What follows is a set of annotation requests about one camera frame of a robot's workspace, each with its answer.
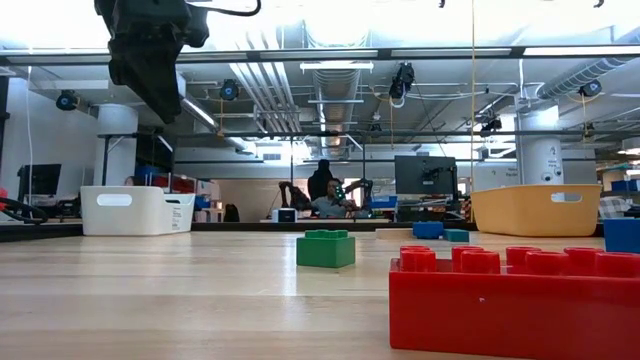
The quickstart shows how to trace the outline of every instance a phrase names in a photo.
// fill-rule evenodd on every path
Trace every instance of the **computer monitor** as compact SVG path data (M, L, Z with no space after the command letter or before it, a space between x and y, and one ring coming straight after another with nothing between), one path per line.
M19 201L29 194L29 169L31 169L31 195L56 195L60 181L61 164L24 165L18 171L20 188Z
M396 194L454 195L457 198L456 159L435 156L396 156Z

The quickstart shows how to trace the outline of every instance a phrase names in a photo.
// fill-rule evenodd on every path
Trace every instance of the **pillar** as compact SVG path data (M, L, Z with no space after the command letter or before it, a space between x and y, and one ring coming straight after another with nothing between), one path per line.
M98 135L132 134L138 131L138 112L120 104L100 105ZM118 141L112 138L110 146ZM105 139L97 139L93 184L102 185L102 164ZM109 152L107 160L107 186L122 186L133 176L136 167L136 139L124 138Z
M520 130L558 130L558 106L527 109L518 116ZM518 170L524 184L562 185L564 168L562 165L562 146L560 137L519 136Z

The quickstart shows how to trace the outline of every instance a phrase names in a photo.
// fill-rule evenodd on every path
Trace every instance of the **white storage bin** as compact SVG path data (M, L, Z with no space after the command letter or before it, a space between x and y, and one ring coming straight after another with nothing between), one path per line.
M159 187L83 186L82 227L87 236L150 236L191 231L195 195Z

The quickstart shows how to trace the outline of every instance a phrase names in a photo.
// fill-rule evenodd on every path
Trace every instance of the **yellow storage bin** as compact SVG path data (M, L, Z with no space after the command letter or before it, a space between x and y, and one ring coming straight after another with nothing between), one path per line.
M591 236L598 222L600 185L522 185L477 191L471 204L478 230L553 237Z

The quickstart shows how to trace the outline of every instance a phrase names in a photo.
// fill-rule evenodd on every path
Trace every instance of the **man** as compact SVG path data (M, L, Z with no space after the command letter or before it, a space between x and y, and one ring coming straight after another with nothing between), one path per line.
M307 189L311 201L327 196L327 184L333 179L329 170L329 160L322 159L318 162L318 170L307 180Z
M358 211L360 208L351 201L339 200L336 197L336 187L340 186L340 181L332 179L327 184L326 196L319 197L311 202L311 206L318 212L322 219L345 218L347 211Z

